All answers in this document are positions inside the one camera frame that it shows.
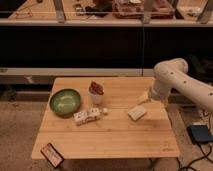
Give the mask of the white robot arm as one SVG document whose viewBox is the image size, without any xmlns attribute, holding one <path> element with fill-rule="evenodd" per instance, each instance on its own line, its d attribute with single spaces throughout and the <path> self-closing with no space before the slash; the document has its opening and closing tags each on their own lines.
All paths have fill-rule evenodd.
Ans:
<svg viewBox="0 0 213 171">
<path fill-rule="evenodd" d="M 188 76 L 188 63 L 183 58 L 159 62 L 153 71 L 155 79 L 149 89 L 139 96 L 139 104 L 151 100 L 167 101 L 174 88 L 213 114 L 213 86 Z"/>
</svg>

